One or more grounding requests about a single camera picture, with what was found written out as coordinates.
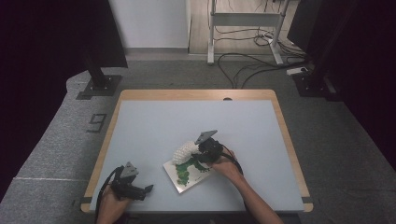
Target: green illustration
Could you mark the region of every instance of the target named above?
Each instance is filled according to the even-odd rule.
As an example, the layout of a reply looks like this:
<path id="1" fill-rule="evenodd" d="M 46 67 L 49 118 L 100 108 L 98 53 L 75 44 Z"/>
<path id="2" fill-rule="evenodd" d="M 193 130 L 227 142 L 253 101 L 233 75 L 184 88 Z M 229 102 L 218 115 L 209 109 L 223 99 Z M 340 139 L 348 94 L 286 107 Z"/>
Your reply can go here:
<path id="1" fill-rule="evenodd" d="M 184 162 L 183 164 L 176 165 L 177 176 L 178 176 L 177 183 L 179 185 L 187 186 L 187 184 L 189 183 L 190 173 L 187 171 L 187 168 L 189 168 L 189 166 L 191 165 L 194 165 L 194 167 L 197 170 L 199 170 L 201 173 L 208 172 L 210 170 L 210 168 L 205 168 L 204 166 L 202 166 L 201 163 L 198 162 L 198 160 L 196 160 L 195 158 L 191 158 L 188 161 Z"/>

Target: hand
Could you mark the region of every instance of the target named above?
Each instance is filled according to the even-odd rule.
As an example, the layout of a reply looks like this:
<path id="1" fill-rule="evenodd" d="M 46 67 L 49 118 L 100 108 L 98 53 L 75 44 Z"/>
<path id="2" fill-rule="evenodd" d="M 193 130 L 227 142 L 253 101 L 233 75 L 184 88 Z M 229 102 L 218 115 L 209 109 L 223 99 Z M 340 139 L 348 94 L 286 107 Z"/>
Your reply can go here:
<path id="1" fill-rule="evenodd" d="M 116 222 L 131 201 L 132 199 L 128 198 L 119 201 L 113 189 L 107 185 L 102 195 L 97 224 L 112 224 Z"/>
<path id="2" fill-rule="evenodd" d="M 236 159 L 235 154 L 233 153 L 232 150 L 223 148 L 222 152 Z M 241 175 L 241 173 L 239 173 L 236 165 L 233 164 L 233 162 L 226 157 L 221 156 L 217 161 L 213 163 L 207 163 L 207 165 L 215 169 L 220 174 L 229 178 L 234 184 L 235 182 L 243 179 L 243 176 Z"/>

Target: person's right hand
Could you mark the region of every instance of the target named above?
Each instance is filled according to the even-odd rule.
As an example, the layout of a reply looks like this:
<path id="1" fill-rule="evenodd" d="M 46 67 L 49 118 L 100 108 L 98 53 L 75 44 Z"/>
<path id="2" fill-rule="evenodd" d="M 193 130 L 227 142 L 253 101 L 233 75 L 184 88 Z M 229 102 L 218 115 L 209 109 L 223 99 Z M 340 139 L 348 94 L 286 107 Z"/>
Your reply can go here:
<path id="1" fill-rule="evenodd" d="M 228 154 L 236 159 L 235 154 L 233 153 L 232 150 L 223 148 L 222 152 L 225 154 Z M 235 183 L 235 181 L 239 181 L 241 178 L 243 178 L 241 173 L 239 173 L 236 165 L 233 164 L 233 162 L 230 161 L 226 157 L 221 156 L 217 161 L 215 161 L 213 163 L 208 163 L 207 165 L 209 167 L 212 167 L 213 169 L 215 169 L 218 173 L 229 178 L 233 183 Z"/>

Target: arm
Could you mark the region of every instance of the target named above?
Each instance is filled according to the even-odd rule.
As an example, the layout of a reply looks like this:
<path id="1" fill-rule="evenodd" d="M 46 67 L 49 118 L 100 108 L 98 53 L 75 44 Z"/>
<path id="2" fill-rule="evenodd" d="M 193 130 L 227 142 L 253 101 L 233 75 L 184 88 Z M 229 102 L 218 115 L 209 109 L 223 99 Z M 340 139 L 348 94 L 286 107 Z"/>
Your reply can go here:
<path id="1" fill-rule="evenodd" d="M 224 153 L 231 154 L 234 158 L 233 152 L 230 150 L 224 150 Z M 239 193 L 245 201 L 251 214 L 261 224 L 277 224 L 283 223 L 280 217 L 274 212 L 274 210 L 254 191 L 249 185 L 243 175 L 241 175 L 236 166 L 227 158 L 221 157 L 218 161 L 212 164 L 217 172 L 225 175 L 238 189 Z"/>
<path id="2" fill-rule="evenodd" d="M 131 199 L 118 200 L 110 186 L 105 188 L 96 224 L 112 224 L 123 214 Z"/>

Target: forearm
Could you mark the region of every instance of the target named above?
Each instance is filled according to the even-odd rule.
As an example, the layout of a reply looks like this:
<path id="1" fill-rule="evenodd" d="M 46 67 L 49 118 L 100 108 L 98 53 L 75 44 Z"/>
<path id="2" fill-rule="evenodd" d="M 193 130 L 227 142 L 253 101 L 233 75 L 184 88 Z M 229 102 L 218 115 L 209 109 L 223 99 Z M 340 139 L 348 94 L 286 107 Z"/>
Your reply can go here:
<path id="1" fill-rule="evenodd" d="M 231 181 L 242 195 L 251 214 L 261 224 L 283 223 L 274 210 L 254 191 L 242 175 L 231 179 Z"/>

